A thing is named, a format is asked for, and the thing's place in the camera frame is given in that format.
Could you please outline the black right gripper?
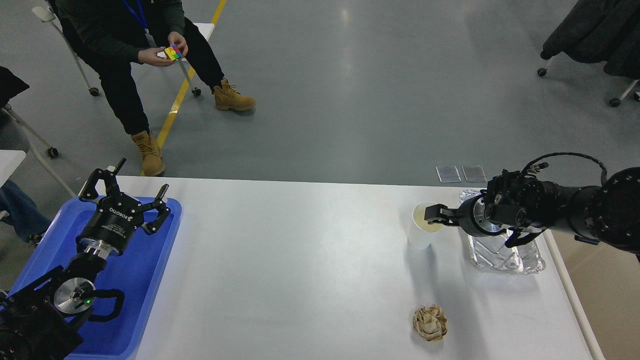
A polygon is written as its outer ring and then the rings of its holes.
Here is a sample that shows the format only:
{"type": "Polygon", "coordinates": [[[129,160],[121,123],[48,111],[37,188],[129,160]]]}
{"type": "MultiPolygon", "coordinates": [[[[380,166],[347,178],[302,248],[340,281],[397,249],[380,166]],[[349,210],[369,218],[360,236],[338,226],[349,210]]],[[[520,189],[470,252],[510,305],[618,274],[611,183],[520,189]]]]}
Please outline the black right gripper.
{"type": "Polygon", "coordinates": [[[462,201],[460,207],[450,208],[443,203],[425,207],[423,219],[429,224],[460,227],[472,237],[496,237],[506,233],[505,228],[485,217],[483,195],[478,194],[462,201]]]}

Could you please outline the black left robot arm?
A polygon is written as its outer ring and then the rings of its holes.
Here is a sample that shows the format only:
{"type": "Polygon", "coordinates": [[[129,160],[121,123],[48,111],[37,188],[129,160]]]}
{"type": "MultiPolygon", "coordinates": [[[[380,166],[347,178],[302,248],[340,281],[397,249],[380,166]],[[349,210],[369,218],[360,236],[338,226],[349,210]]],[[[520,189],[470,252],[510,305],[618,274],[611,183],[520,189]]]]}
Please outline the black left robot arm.
{"type": "Polygon", "coordinates": [[[3,360],[62,360],[83,342],[79,331],[87,322],[116,319],[125,292],[96,287],[110,256],[121,256],[137,230],[154,235],[171,214],[163,184],[153,201],[121,191],[114,169],[97,168],[78,194],[96,209],[75,237],[77,254],[66,266],[56,266],[1,301],[3,360]]]}

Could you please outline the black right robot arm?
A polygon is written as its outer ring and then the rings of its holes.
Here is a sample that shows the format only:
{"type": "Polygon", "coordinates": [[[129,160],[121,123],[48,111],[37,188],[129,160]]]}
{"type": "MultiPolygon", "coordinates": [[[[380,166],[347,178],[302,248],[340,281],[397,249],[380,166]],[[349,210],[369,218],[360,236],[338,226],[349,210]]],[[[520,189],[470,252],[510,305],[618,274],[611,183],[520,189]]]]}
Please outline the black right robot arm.
{"type": "Polygon", "coordinates": [[[537,173],[549,165],[546,153],[521,170],[503,170],[487,182],[478,195],[458,208],[442,203],[427,206],[422,218],[432,224],[458,227],[476,238],[510,231],[506,248],[531,243],[546,230],[574,235],[576,241],[640,253],[640,169],[631,167],[608,176],[603,162],[596,160],[601,174],[598,186],[561,186],[542,181],[537,173]]]}

